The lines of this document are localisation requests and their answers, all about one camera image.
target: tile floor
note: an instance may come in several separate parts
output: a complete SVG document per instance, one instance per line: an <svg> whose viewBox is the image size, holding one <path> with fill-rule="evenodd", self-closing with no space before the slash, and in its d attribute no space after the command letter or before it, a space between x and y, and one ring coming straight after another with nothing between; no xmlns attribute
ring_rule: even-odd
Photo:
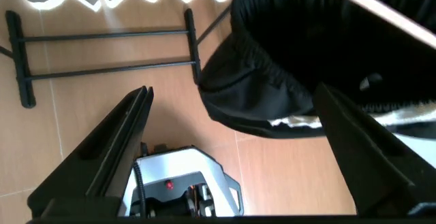
<svg viewBox="0 0 436 224"><path fill-rule="evenodd" d="M50 11L0 0L21 15L26 36L181 28L192 8L197 35L230 2L125 0L94 12L75 0ZM230 32L227 18L199 46L202 64ZM0 45L10 49L4 17ZM92 39L27 45L33 74L173 61L189 56L180 36ZM246 214L352 214L354 203L325 138L266 140L212 121L190 66L35 81L36 107L21 106L12 60L0 54L0 223L30 219L26 198L129 91L152 86L155 100L143 140L194 144L214 156L242 187Z"/></svg>

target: black fabric basket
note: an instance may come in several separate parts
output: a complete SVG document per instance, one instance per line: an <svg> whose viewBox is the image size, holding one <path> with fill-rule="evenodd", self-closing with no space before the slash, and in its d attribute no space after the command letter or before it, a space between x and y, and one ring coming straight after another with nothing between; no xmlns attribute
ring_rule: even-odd
<svg viewBox="0 0 436 224"><path fill-rule="evenodd" d="M436 0L380 1L435 32ZM199 81L210 117L228 127L267 138L323 135L268 122L315 116L311 99L320 82L368 113L436 100L435 50L351 1L233 0L230 13L232 33ZM362 90L371 76L380 79Z"/></svg>

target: metal rack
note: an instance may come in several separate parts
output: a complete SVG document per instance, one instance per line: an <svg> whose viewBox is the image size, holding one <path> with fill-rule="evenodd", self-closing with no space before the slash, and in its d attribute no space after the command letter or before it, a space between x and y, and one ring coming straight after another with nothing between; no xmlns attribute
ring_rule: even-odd
<svg viewBox="0 0 436 224"><path fill-rule="evenodd" d="M197 39L196 28L193 21L193 13L191 9L185 11L186 29L172 31L138 31L126 33L100 33L100 34L85 34L85 35L58 35L58 36L39 36L25 37L22 32L21 18L13 11L6 12L7 28L9 30L10 42L12 51L0 46L0 53L12 58L15 63L16 79L18 82L18 90L20 92L21 104L25 108L33 108L36 105L35 95L33 93L32 81L43 80L49 78L63 78L72 76L82 76L89 74L102 74L116 71L131 71L138 69L149 69L156 67L171 67L179 65L191 65L193 70L193 79L197 83L197 79L201 72L200 57L198 54L198 44L225 18L230 11L230 7L226 8L220 16L205 30L205 32ZM29 69L27 60L26 43L27 42L51 42L65 41L77 39L101 39L112 37L138 37L138 36L154 36L154 35L176 35L186 34L188 37L190 59L186 61L176 61L169 63L154 63L144 65L128 65L122 67L111 67L101 69L88 69L82 71L67 71L53 74L32 75Z"/></svg>

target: laundry basket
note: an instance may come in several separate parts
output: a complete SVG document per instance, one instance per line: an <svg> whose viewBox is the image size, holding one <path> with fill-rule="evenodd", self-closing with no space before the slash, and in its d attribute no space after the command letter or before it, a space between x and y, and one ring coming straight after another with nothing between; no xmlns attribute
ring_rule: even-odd
<svg viewBox="0 0 436 224"><path fill-rule="evenodd" d="M435 32L436 0L380 1ZM233 0L230 13L199 81L213 120L267 138L323 135L311 101L323 82L394 117L393 132L436 128L436 51L379 16L349 0Z"/></svg>

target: red light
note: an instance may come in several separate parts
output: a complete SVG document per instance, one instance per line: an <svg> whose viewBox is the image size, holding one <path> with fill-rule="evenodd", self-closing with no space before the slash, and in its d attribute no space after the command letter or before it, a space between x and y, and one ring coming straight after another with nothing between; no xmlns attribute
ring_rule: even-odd
<svg viewBox="0 0 436 224"><path fill-rule="evenodd" d="M171 180L167 180L165 181L165 186L168 190L173 190L174 189L174 184L172 183Z"/></svg>

